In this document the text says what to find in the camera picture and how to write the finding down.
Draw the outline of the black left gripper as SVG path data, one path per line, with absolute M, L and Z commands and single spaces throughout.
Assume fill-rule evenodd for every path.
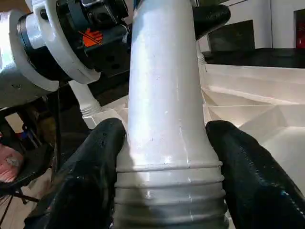
M 56 10 L 64 35 L 85 67 L 111 76 L 130 51 L 129 12 L 123 0 L 59 0 Z

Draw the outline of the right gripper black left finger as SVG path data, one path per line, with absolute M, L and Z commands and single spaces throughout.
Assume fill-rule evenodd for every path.
M 26 229 L 108 229 L 125 139 L 118 118 L 99 123 L 56 173 L 50 189 L 26 217 Z

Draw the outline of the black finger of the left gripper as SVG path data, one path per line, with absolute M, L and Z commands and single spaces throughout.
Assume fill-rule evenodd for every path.
M 220 28 L 229 21 L 230 17 L 230 9 L 225 5 L 193 7 L 195 38 L 199 40 Z

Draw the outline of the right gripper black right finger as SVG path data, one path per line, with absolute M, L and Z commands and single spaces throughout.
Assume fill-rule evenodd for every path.
M 225 201 L 237 229 L 303 229 L 305 197 L 270 152 L 228 121 L 206 124 L 222 162 Z

